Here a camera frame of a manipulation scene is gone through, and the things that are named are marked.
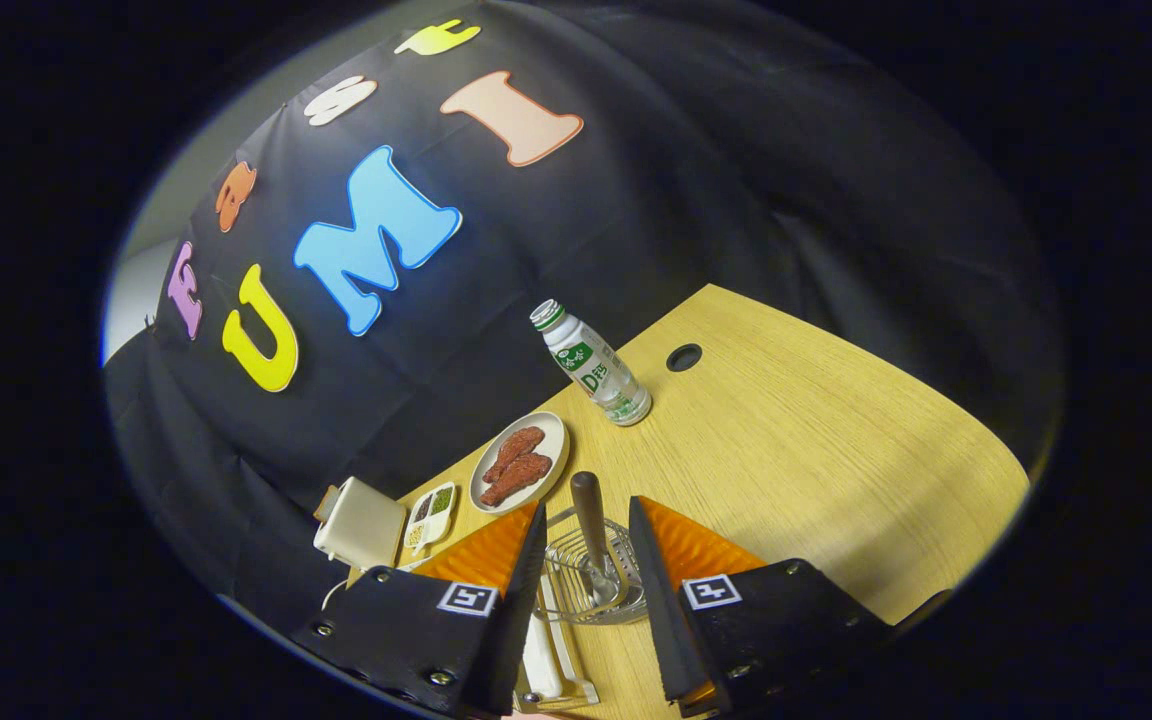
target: white bottle cap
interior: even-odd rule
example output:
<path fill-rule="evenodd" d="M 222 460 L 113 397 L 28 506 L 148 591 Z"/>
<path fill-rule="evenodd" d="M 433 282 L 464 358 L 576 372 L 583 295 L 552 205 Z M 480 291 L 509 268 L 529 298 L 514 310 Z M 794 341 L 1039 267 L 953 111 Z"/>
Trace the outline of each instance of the white bottle cap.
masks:
<path fill-rule="evenodd" d="M 567 314 L 567 310 L 563 310 L 562 305 L 559 305 L 553 300 L 547 300 L 541 302 L 536 310 L 531 311 L 531 324 L 538 331 L 544 331 L 545 328 L 552 327 L 554 323 L 563 319 L 563 314 Z"/>

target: letter cutout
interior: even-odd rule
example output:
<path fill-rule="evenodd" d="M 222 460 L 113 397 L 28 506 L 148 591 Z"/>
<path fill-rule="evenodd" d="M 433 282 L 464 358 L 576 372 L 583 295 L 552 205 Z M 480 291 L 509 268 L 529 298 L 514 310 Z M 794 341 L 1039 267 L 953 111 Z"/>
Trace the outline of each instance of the letter cutout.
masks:
<path fill-rule="evenodd" d="M 506 160 L 515 168 L 540 160 L 576 137 L 585 120 L 556 115 L 509 85 L 509 70 L 497 70 L 453 92 L 444 101 L 445 115 L 465 113 L 484 123 L 509 149 Z"/>
<path fill-rule="evenodd" d="M 229 232 L 229 228 L 234 227 L 234 220 L 238 219 L 238 209 L 247 200 L 247 196 L 251 195 L 253 184 L 256 184 L 256 170 L 247 162 L 238 162 L 229 170 L 229 177 L 225 179 L 220 185 L 220 195 L 215 197 L 215 212 L 220 214 L 220 232 Z"/>
<path fill-rule="evenodd" d="M 461 227 L 461 211 L 439 209 L 399 174 L 394 149 L 372 150 L 349 173 L 349 211 L 353 228 L 311 223 L 301 236 L 291 260 L 313 270 L 348 318 L 349 332 L 362 336 L 380 314 L 380 300 L 361 291 L 347 275 L 384 288 L 397 289 L 397 274 L 385 234 L 397 245 L 404 268 L 419 268 Z"/>
<path fill-rule="evenodd" d="M 287 314 L 283 314 L 283 310 L 279 309 L 273 297 L 270 297 L 270 291 L 265 290 L 265 286 L 260 282 L 259 264 L 247 268 L 243 282 L 238 285 L 238 302 L 251 305 L 260 319 L 270 326 L 270 332 L 274 333 L 274 356 L 265 357 L 260 350 L 256 350 L 251 338 L 243 331 L 238 310 L 230 310 L 228 318 L 225 318 L 220 346 L 229 355 L 237 357 L 238 364 L 256 384 L 268 392 L 280 392 L 291 382 L 291 376 L 296 374 L 301 350 L 296 346 L 296 331 L 291 328 L 291 323 L 287 321 Z"/>
<path fill-rule="evenodd" d="M 408 37 L 402 45 L 399 45 L 394 50 L 394 55 L 402 53 L 403 50 L 415 51 L 417 55 L 447 53 L 448 50 L 472 40 L 477 33 L 483 31 L 483 28 L 469 26 L 463 32 L 447 32 L 458 24 L 461 24 L 461 20 L 456 18 L 448 20 L 448 22 L 440 24 L 440 26 L 424 26 L 416 35 Z"/>
<path fill-rule="evenodd" d="M 364 82 L 362 76 L 343 78 L 324 94 L 317 96 L 305 106 L 305 118 L 311 126 L 325 126 L 340 118 L 344 111 L 367 99 L 376 91 L 376 81 Z"/>
<path fill-rule="evenodd" d="M 168 297 L 177 305 L 180 318 L 184 319 L 189 340 L 194 340 L 198 336 L 198 323 L 202 320 L 202 302 L 189 296 L 189 293 L 198 291 L 198 281 L 194 276 L 194 268 L 189 266 L 189 258 L 194 258 L 194 245 L 185 242 L 180 247 L 180 255 L 168 279 Z"/>

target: yellow letter u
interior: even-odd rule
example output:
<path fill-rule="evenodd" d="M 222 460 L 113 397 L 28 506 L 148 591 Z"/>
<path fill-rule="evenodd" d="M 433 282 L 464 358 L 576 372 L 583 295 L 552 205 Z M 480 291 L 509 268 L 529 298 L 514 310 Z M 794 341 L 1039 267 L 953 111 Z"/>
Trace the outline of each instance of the yellow letter u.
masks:
<path fill-rule="evenodd" d="M 252 265 L 243 275 L 243 282 L 238 286 L 238 302 L 251 305 L 260 319 L 268 325 L 270 332 L 274 333 L 274 356 L 265 357 L 260 350 L 256 350 L 252 339 L 243 331 L 243 323 L 238 319 L 238 310 L 230 310 L 228 318 L 225 318 L 220 346 L 229 355 L 237 357 L 238 364 L 247 370 L 256 384 L 268 392 L 279 392 L 287 387 L 291 382 L 291 376 L 296 374 L 296 363 L 301 351 L 296 346 L 296 331 L 293 331 L 287 314 L 283 314 L 273 297 L 270 297 L 270 291 L 265 290 L 265 286 L 260 282 L 259 264 Z"/>

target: white box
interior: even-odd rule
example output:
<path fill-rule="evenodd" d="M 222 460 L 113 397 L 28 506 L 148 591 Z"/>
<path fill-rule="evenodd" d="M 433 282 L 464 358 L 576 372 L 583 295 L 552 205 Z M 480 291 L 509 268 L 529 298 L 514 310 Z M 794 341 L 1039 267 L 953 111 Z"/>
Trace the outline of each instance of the white box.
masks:
<path fill-rule="evenodd" d="M 328 518 L 314 533 L 314 547 L 366 573 L 376 564 L 393 568 L 407 508 L 357 478 L 340 486 Z"/>

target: round plate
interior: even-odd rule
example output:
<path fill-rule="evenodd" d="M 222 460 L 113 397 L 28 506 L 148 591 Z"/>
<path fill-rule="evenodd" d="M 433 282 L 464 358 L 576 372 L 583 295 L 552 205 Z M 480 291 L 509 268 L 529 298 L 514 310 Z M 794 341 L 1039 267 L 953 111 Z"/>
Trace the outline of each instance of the round plate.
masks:
<path fill-rule="evenodd" d="M 521 491 L 513 493 L 513 495 L 507 497 L 503 502 L 498 507 L 490 507 L 484 505 L 479 500 L 479 497 L 488 488 L 488 484 L 483 482 L 483 476 L 495 464 L 497 454 L 500 452 L 500 446 L 503 445 L 505 439 L 517 430 L 529 427 L 529 425 L 535 425 L 536 427 L 544 430 L 545 439 L 540 441 L 540 445 L 536 446 L 535 454 L 544 455 L 554 461 L 554 464 L 550 467 L 545 477 L 531 483 L 531 486 L 524 487 Z M 567 427 L 564 427 L 562 419 L 558 418 L 554 414 L 531 414 L 525 416 L 525 418 L 517 418 L 508 429 L 502 430 L 495 439 L 493 439 L 492 445 L 483 452 L 483 456 L 479 457 L 479 464 L 473 469 L 473 477 L 470 478 L 470 502 L 473 503 L 477 509 L 485 511 L 488 515 L 505 515 L 507 511 L 515 509 L 521 505 L 526 505 L 532 500 L 538 500 L 540 497 L 545 497 L 545 493 L 550 492 L 550 488 L 554 487 L 554 483 L 558 483 L 558 478 L 562 477 L 563 467 L 567 465 L 567 452 L 570 449 L 571 444 L 567 442 Z"/>

